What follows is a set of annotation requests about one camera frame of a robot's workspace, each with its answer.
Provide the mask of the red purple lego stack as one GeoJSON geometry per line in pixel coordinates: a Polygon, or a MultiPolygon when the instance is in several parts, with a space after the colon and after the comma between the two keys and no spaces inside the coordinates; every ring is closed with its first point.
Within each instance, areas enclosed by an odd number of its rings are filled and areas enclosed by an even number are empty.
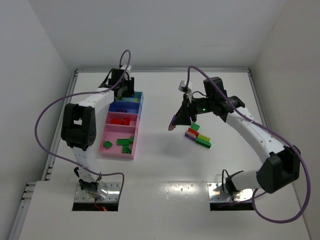
{"type": "Polygon", "coordinates": [[[199,133],[197,131],[193,130],[192,128],[189,128],[184,134],[184,136],[186,138],[188,138],[194,142],[197,140],[198,135],[199,135],[199,133]]]}

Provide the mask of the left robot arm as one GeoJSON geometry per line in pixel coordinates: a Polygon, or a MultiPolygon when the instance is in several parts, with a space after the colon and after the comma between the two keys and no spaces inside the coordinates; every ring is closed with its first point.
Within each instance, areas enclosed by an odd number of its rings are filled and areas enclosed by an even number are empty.
{"type": "Polygon", "coordinates": [[[97,137],[96,115],[121,97],[133,97],[134,78],[132,67],[113,68],[98,89],[86,99],[68,103],[64,107],[61,139],[71,148],[78,166],[74,173],[80,189],[94,200],[102,200],[107,190],[103,187],[102,174],[95,163],[92,145],[97,137]]]}

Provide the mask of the lime green long lego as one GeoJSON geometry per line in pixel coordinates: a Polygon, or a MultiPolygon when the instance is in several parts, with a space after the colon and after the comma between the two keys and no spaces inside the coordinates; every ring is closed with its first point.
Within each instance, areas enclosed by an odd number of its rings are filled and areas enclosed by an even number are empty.
{"type": "Polygon", "coordinates": [[[210,140],[211,139],[209,137],[199,134],[195,140],[195,143],[207,149],[210,149],[212,146],[210,140]]]}

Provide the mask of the green lego plate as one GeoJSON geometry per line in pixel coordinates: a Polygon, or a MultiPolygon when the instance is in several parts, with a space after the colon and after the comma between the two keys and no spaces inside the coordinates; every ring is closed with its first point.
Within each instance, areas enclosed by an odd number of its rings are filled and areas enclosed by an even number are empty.
{"type": "Polygon", "coordinates": [[[124,138],[124,139],[119,138],[119,139],[117,139],[116,144],[118,146],[123,146],[123,145],[129,145],[130,143],[129,143],[129,139],[128,138],[124,138]]]}

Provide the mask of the red flower lego piece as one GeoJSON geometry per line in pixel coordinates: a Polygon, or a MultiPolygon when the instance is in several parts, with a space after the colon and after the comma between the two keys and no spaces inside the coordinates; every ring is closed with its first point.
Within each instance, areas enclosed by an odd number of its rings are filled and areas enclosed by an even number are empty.
{"type": "Polygon", "coordinates": [[[123,124],[123,120],[120,118],[112,118],[110,120],[110,124],[112,125],[122,125],[123,124]]]}

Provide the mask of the purple curved lego piece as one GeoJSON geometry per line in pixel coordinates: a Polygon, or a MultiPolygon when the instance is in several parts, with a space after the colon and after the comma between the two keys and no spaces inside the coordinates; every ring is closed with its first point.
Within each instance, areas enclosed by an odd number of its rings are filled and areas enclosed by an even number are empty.
{"type": "Polygon", "coordinates": [[[169,126],[168,126],[168,130],[169,130],[169,131],[173,131],[173,130],[175,129],[175,127],[176,127],[176,126],[174,125],[175,119],[176,119],[176,116],[174,115],[174,116],[172,117],[170,123],[169,123],[169,126]]]}

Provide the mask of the red lego brick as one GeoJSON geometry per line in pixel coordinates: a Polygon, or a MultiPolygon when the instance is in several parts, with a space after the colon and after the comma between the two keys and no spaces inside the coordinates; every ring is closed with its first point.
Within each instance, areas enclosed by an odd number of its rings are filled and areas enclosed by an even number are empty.
{"type": "Polygon", "coordinates": [[[129,126],[129,125],[130,125],[130,122],[131,122],[131,119],[130,119],[129,117],[126,117],[126,118],[123,120],[123,125],[129,126]]]}

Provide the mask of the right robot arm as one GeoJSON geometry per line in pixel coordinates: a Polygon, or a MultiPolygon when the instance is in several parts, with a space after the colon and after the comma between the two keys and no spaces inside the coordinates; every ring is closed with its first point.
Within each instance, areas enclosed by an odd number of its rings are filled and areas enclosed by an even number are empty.
{"type": "Polygon", "coordinates": [[[286,146],[255,125],[255,119],[245,104],[237,96],[227,96],[221,78],[205,79],[203,85],[204,97],[194,98],[186,82],[180,82],[178,90],[183,92],[183,100],[168,130],[172,131],[176,126],[189,126],[196,122],[198,115],[213,113],[243,137],[262,165],[258,170],[241,170],[229,175],[224,183],[227,194],[232,196],[244,189],[262,189],[272,194],[299,178],[300,151],[296,147],[286,146]]]}

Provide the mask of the green square lego brick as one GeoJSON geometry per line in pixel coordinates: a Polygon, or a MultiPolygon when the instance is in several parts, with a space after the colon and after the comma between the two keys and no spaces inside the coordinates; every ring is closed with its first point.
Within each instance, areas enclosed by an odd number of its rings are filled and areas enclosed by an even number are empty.
{"type": "Polygon", "coordinates": [[[131,137],[129,138],[129,143],[130,143],[130,144],[133,144],[133,143],[134,143],[134,136],[131,136],[131,137]]]}

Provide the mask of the green sloped lego brick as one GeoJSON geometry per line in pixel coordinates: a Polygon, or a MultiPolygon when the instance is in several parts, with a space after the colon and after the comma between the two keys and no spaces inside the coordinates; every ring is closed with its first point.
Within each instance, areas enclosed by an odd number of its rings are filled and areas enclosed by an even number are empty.
{"type": "Polygon", "coordinates": [[[200,126],[197,123],[193,122],[191,124],[191,128],[197,132],[200,129],[200,126]]]}

